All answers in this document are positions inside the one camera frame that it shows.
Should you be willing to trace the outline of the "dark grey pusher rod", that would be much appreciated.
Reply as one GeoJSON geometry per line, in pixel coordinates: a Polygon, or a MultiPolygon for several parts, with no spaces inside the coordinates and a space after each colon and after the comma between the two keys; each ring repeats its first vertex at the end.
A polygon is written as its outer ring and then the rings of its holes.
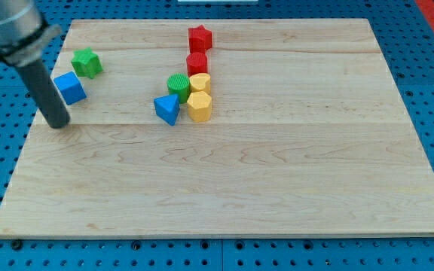
{"type": "Polygon", "coordinates": [[[48,126],[53,129],[66,126],[70,121],[69,112],[42,59],[37,59],[24,66],[17,66],[15,69],[48,126]]]}

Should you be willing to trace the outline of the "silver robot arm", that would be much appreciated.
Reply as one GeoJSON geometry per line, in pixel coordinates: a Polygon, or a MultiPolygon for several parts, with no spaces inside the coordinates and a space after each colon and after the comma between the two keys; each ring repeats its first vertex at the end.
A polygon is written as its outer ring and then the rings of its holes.
{"type": "Polygon", "coordinates": [[[0,62],[16,70],[53,129],[66,126],[69,112],[43,63],[43,50],[61,27],[51,25],[32,0],[0,0],[0,62]]]}

